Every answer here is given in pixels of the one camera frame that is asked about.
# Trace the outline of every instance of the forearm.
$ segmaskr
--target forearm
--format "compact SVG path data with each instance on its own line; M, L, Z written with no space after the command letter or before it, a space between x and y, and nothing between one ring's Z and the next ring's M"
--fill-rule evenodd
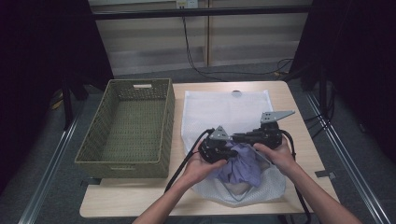
M164 223L183 194L192 186L188 180L180 178L166 193L142 213L134 224Z
M322 189L298 164L287 173L287 176L323 223L361 223Z

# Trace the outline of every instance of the blue-purple garment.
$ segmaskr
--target blue-purple garment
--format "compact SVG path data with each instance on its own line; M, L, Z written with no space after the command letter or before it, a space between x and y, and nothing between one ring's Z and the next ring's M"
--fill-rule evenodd
M248 144L228 142L227 147L232 147L238 155L228 159L226 165L213 171L208 178L218 178L223 183L239 184L249 183L258 187L262 182L260 163L256 160L256 153Z

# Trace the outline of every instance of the person's left hand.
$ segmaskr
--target person's left hand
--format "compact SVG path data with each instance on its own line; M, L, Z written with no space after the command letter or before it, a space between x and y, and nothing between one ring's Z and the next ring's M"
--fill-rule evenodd
M201 182L205 179L213 170L220 168L227 163L226 160L217 161L213 164L205 161L201 154L198 152L198 146L194 149L194 154L189 159L186 169L183 173L183 177L187 178L191 185Z

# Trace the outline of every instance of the storage bin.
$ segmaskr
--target storage bin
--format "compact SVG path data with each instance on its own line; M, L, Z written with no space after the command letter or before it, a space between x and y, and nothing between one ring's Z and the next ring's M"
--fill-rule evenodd
M107 84L75 163L95 178L166 178L175 94L171 79Z

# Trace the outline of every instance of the white mesh bag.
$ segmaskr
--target white mesh bag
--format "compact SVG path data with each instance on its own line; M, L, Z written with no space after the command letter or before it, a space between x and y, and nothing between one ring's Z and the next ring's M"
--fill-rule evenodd
M251 132L260 127L262 112L268 111L273 111L268 91L186 91L181 125L186 155L203 131L221 125L228 135ZM264 203L284 194L285 176L270 162L261 179L257 188L237 195L218 179L207 178L193 190L203 198L232 207Z

